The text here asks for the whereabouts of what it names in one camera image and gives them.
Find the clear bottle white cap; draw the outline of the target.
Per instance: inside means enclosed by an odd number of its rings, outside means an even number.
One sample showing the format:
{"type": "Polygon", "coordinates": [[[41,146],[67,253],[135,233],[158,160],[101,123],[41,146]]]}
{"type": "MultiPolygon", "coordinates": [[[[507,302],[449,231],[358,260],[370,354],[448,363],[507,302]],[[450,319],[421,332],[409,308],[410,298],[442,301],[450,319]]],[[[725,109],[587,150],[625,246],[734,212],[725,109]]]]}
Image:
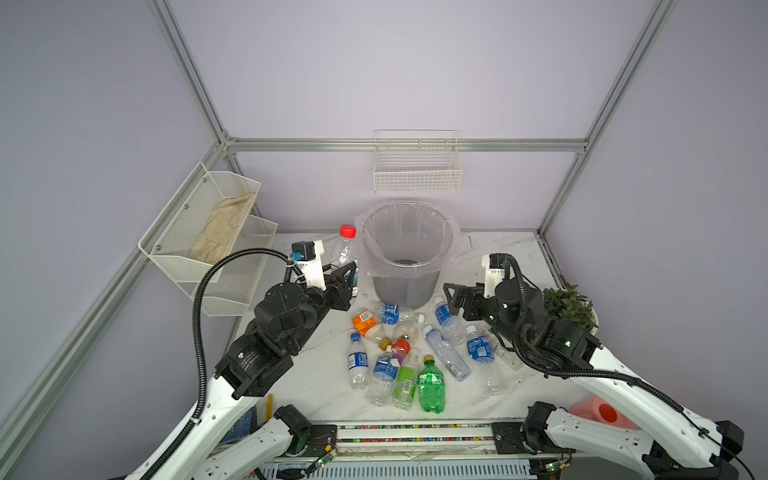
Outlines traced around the clear bottle white cap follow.
{"type": "Polygon", "coordinates": [[[431,325],[425,325],[423,333],[427,344],[433,350],[436,357],[458,382],[463,382],[471,375],[469,366],[460,356],[456,348],[443,337],[438,329],[431,325]]]}

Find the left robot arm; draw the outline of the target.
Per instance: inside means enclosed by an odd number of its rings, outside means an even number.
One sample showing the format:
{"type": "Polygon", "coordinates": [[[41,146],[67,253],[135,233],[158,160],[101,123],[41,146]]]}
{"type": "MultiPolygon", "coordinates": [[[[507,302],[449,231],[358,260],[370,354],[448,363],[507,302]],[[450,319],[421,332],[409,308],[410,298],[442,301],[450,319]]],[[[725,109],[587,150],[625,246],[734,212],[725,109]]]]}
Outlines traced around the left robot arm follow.
{"type": "Polygon", "coordinates": [[[333,268],[321,259],[321,242],[302,241],[290,254],[271,248],[233,252],[202,277],[193,299],[193,345],[197,399],[161,445],[132,473],[132,479],[243,479],[258,467],[308,444],[311,422],[288,404],[244,438],[224,446],[226,434],[265,398],[293,365],[304,345],[332,310],[351,306],[357,265],[333,268]],[[254,309],[243,335],[207,371],[201,330],[208,283],[229,263],[247,256],[275,257],[286,265],[284,280],[272,286],[254,309]]]}

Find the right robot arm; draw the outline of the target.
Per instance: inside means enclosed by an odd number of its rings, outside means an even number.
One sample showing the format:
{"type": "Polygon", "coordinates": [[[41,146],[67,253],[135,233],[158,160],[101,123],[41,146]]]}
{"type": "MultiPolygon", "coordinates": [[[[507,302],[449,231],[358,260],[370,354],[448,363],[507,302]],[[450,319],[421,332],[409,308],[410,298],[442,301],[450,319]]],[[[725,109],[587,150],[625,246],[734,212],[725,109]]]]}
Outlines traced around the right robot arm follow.
{"type": "Polygon", "coordinates": [[[485,279],[446,283],[449,310],[484,322],[500,346],[544,378],[571,381],[626,416],[631,427],[589,420],[551,403],[529,406],[519,426],[522,449],[580,451],[631,469],[646,479],[736,479],[744,432],[684,407],[620,361],[593,333],[550,309],[554,290],[541,290],[508,253],[482,260],[485,279]]]}

